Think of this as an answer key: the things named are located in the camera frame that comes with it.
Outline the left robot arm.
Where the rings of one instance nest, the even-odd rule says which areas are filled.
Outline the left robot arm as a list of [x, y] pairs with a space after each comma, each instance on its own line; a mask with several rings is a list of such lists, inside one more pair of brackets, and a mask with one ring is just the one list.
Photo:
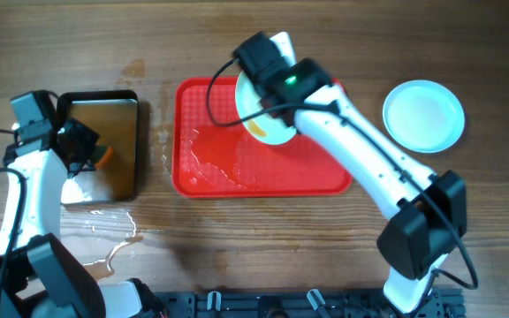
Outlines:
[[76, 102], [137, 102], [131, 90], [36, 90], [15, 96], [18, 126], [0, 173], [8, 177], [0, 229], [0, 317], [140, 317], [156, 313], [138, 279], [101, 285], [60, 241], [65, 181], [110, 154], [99, 133], [70, 117]]

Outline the light blue plate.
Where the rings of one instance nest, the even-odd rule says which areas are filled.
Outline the light blue plate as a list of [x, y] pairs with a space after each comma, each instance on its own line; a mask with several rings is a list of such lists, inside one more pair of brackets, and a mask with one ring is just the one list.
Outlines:
[[[261, 97], [255, 92], [253, 84], [244, 72], [239, 74], [235, 86], [235, 103], [240, 118], [262, 110]], [[287, 127], [282, 120], [264, 114], [242, 123], [247, 132], [258, 141], [277, 146], [291, 140], [296, 135], [294, 127]]]
[[425, 79], [393, 88], [384, 100], [383, 121], [400, 146], [423, 154], [452, 147], [466, 127], [465, 112], [455, 94]]

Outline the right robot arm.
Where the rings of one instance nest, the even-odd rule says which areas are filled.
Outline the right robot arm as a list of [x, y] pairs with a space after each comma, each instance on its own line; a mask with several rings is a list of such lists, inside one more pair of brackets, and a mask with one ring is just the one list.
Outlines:
[[331, 155], [367, 191], [388, 223], [377, 240], [390, 266], [384, 296], [402, 314], [427, 300], [446, 256], [463, 252], [466, 187], [392, 144], [353, 105], [315, 60], [296, 60], [286, 32], [259, 32], [232, 60], [241, 69], [235, 90], [239, 123], [277, 146], [300, 134]]

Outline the orange green scrub sponge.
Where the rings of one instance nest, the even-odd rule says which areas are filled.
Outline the orange green scrub sponge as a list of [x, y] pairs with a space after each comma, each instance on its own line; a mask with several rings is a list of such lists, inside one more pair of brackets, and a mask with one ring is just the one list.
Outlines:
[[90, 162], [97, 170], [100, 170], [107, 164], [112, 156], [113, 149], [111, 146], [98, 145], [90, 156]]

